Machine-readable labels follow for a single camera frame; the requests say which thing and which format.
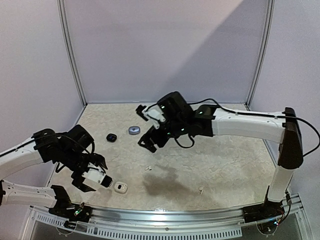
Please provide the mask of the purple earbud charging case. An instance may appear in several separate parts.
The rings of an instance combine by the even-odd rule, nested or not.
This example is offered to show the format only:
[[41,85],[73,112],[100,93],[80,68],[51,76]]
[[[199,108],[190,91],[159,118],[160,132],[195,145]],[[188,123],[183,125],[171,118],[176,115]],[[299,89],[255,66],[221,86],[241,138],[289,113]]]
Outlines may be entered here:
[[138,135],[141,132],[141,129],[139,126],[130,126],[128,128],[128,133],[130,135]]

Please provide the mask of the black earbud charging case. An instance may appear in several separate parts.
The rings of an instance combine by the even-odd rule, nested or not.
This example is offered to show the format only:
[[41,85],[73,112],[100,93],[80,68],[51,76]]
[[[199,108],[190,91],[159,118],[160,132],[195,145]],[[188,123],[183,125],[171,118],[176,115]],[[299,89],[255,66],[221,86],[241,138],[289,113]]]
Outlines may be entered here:
[[118,139],[117,135],[114,134],[114,133],[109,133],[107,136],[106,136],[106,140],[110,143],[114,143],[116,140]]

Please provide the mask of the white earbud charging case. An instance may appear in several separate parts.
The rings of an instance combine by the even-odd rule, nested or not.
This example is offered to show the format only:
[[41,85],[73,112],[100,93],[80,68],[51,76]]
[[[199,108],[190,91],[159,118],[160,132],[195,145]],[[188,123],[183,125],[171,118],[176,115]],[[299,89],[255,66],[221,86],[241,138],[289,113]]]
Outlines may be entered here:
[[125,194],[128,191],[128,185],[126,183],[124,183],[124,182],[117,181],[114,184],[114,190],[117,193]]

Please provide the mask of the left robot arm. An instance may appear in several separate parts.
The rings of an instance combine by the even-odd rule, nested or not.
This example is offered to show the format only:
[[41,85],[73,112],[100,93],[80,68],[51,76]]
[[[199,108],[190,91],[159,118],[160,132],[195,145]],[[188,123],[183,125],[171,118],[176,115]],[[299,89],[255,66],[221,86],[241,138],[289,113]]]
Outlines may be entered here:
[[84,193],[94,191],[84,183],[86,180],[104,188],[112,185],[105,158],[95,153],[94,139],[81,125],[62,133],[46,128],[0,154],[1,205],[43,206],[70,217],[74,205],[63,186],[36,187],[6,180],[14,173],[48,162],[68,168],[72,185]]

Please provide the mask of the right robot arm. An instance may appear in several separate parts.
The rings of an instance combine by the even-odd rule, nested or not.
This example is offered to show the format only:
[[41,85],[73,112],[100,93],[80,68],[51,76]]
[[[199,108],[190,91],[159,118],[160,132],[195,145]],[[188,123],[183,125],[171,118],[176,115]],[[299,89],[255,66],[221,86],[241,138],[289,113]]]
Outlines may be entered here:
[[155,104],[139,105],[136,113],[152,127],[142,135],[138,144],[155,153],[169,139],[187,135],[241,136],[272,141],[279,145],[277,166],[269,185],[266,201],[259,206],[262,218],[269,218],[278,210],[294,171],[304,160],[302,136],[295,111],[287,107],[280,112],[254,112],[221,106],[216,101],[197,102],[197,109],[178,92],[170,92]]

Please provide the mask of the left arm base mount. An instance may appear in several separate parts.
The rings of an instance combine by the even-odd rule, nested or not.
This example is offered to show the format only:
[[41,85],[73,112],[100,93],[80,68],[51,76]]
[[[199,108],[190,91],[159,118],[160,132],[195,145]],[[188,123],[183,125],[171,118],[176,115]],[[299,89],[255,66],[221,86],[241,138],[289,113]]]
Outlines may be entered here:
[[50,187],[54,191],[54,199],[56,200],[53,207],[48,209],[52,215],[66,218],[70,222],[88,223],[92,216],[93,209],[84,203],[72,203],[67,191],[59,185]]

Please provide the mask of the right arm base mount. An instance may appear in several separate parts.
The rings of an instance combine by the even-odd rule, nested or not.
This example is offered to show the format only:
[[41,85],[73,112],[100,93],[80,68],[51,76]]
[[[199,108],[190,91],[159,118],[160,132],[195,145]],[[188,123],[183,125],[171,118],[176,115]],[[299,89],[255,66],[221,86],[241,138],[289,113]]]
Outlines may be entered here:
[[266,194],[263,203],[243,207],[242,216],[245,223],[273,220],[273,225],[278,226],[288,217],[290,211],[290,204],[288,210],[285,211],[282,200],[280,202],[270,201]]

